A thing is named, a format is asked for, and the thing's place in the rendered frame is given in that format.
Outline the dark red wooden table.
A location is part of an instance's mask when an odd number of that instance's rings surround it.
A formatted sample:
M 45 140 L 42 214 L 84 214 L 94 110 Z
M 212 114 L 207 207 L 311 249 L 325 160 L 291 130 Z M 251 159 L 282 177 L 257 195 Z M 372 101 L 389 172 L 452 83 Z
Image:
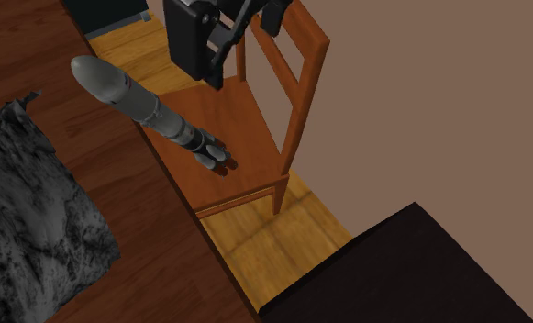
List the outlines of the dark red wooden table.
M 62 0 L 0 0 L 0 109 L 38 93 L 29 117 L 120 250 L 45 323 L 260 323 L 140 126 L 74 79 L 91 53 Z

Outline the grey model rocket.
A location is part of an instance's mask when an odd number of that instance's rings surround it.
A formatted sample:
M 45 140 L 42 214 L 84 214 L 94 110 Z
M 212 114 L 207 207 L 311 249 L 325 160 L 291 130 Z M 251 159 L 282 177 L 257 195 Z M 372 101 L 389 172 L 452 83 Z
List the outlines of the grey model rocket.
M 190 124 L 111 63 L 80 55 L 72 58 L 71 69 L 78 84 L 97 100 L 190 151 L 208 170 L 224 177 L 238 168 L 221 140 Z

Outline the brown wooden chair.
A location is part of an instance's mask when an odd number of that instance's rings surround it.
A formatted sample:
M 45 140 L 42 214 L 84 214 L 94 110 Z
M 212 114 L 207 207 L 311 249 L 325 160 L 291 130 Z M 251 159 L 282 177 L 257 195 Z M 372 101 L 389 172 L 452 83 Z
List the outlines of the brown wooden chair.
M 161 96 L 161 101 L 191 124 L 225 142 L 238 167 L 225 177 L 207 170 L 194 155 L 154 130 L 141 134 L 158 155 L 197 217 L 210 217 L 230 208 L 270 196 L 278 214 L 330 40 L 301 0 L 293 0 L 283 17 L 283 28 L 304 58 L 295 76 L 272 37 L 260 29 L 260 18 L 250 22 L 252 33 L 292 104 L 283 146 L 276 147 L 246 80 L 245 45 L 236 48 L 237 73 L 221 90 L 197 85 Z

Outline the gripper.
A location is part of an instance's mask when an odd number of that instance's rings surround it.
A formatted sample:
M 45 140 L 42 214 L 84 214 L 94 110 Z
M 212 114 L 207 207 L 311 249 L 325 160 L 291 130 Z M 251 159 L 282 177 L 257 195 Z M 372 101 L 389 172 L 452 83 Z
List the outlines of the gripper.
M 277 37 L 293 0 L 163 0 L 172 62 L 196 81 L 223 87 L 223 65 L 261 10 L 261 29 Z

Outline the grey black crumpled cloth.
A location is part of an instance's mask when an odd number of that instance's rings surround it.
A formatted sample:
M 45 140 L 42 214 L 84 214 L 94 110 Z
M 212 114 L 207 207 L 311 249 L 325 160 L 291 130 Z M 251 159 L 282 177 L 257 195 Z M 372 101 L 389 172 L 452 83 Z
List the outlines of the grey black crumpled cloth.
M 0 109 L 0 323 L 45 323 L 119 259 L 89 195 L 27 113 Z

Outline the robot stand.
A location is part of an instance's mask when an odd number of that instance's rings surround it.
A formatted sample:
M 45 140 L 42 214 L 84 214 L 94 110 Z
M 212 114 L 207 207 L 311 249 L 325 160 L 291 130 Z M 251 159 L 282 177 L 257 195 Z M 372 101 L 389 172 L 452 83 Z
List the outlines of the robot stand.
M 62 0 L 87 39 L 140 20 L 149 21 L 146 0 Z

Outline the dark brown cabinet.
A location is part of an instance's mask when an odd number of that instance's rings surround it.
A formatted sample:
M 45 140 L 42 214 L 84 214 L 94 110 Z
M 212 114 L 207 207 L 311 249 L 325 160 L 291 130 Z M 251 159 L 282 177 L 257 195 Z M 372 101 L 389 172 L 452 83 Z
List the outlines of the dark brown cabinet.
M 418 203 L 346 243 L 259 316 L 262 323 L 533 323 Z

